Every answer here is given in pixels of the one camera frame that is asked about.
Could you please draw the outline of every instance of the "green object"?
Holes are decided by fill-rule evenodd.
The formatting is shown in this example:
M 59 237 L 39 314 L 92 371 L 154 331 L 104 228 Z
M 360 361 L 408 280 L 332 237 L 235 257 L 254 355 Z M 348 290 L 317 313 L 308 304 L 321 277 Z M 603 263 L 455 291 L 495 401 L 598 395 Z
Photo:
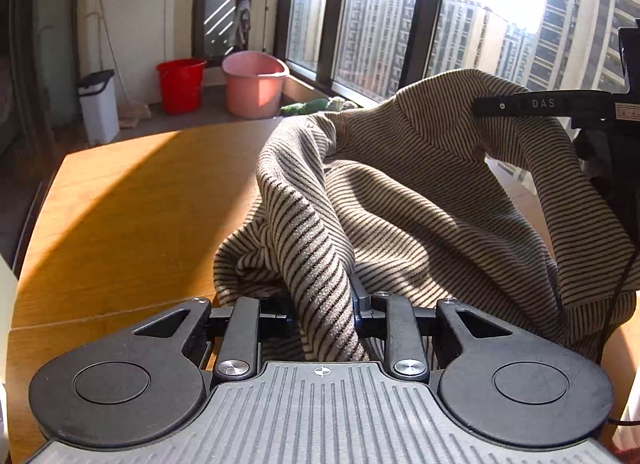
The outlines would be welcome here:
M 306 116 L 325 110 L 327 105 L 329 105 L 327 98 L 314 99 L 306 103 L 292 103 L 280 109 L 280 116 Z

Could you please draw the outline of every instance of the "trash can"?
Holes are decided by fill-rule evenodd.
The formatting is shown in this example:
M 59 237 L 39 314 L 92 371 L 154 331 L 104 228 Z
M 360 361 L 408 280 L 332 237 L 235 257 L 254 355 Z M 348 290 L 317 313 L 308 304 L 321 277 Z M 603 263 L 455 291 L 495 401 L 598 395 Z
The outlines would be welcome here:
M 92 72 L 78 82 L 78 96 L 89 144 L 106 145 L 120 130 L 113 69 Z
M 222 61 L 226 77 L 226 108 L 241 118 L 273 118 L 289 67 L 270 54 L 239 51 Z
M 162 108 L 167 114 L 184 114 L 200 108 L 205 60 L 172 60 L 156 67 L 160 77 Z

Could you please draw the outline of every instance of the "pink plastic tub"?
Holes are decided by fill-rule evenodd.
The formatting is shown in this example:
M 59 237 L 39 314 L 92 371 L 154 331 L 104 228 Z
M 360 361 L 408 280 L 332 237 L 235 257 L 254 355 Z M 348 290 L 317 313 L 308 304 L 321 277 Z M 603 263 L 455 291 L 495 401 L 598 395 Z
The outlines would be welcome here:
M 226 77 L 226 108 L 241 118 L 272 118 L 278 114 L 280 95 L 289 67 L 259 51 L 239 51 L 222 61 Z

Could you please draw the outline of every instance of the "black robotic device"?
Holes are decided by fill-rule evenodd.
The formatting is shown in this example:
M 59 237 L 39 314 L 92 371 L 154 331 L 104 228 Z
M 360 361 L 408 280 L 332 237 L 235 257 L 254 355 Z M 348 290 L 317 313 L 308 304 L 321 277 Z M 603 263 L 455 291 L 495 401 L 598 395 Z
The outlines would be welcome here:
M 48 442 L 31 462 L 616 462 L 591 438 L 613 401 L 597 365 L 453 299 L 352 284 L 382 362 L 263 363 L 260 342 L 293 333 L 290 303 L 194 298 L 36 373 Z

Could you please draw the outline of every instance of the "striped fabric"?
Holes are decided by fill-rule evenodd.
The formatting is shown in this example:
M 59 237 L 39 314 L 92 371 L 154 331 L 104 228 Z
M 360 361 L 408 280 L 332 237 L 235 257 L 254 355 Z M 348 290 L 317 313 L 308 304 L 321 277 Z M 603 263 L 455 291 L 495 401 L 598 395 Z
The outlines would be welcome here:
M 523 90 L 457 70 L 372 109 L 283 121 L 258 159 L 259 201 L 216 254 L 221 303 L 288 290 L 300 337 L 268 356 L 364 360 L 350 300 L 355 272 L 369 293 L 421 307 L 456 297 L 594 358 L 634 247 L 555 118 L 472 118 L 474 98 Z M 555 260 L 485 155 L 532 173 Z M 632 315 L 636 289 L 640 263 L 613 325 Z

